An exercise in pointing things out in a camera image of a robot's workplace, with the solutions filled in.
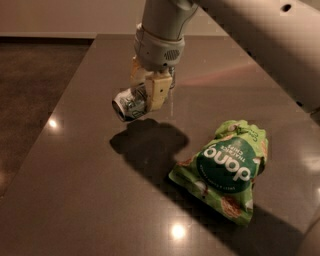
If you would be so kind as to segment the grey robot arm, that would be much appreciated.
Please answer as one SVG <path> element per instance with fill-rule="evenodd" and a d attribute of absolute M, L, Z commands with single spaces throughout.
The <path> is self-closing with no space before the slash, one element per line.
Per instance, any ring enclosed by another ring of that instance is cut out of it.
<path fill-rule="evenodd" d="M 146 0 L 133 71 L 179 63 L 198 9 L 219 26 L 307 113 L 320 109 L 320 11 L 299 0 Z"/>

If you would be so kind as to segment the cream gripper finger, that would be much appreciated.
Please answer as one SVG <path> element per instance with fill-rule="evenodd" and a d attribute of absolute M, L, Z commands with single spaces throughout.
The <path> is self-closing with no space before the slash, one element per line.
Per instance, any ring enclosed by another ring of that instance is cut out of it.
<path fill-rule="evenodd" d="M 147 92 L 147 110 L 159 110 L 168 96 L 172 77 L 169 72 L 154 72 L 145 81 Z"/>
<path fill-rule="evenodd" d="M 132 67 L 130 72 L 130 84 L 132 86 L 138 86 L 145 81 L 146 71 L 141 66 L 137 57 L 132 58 Z"/>

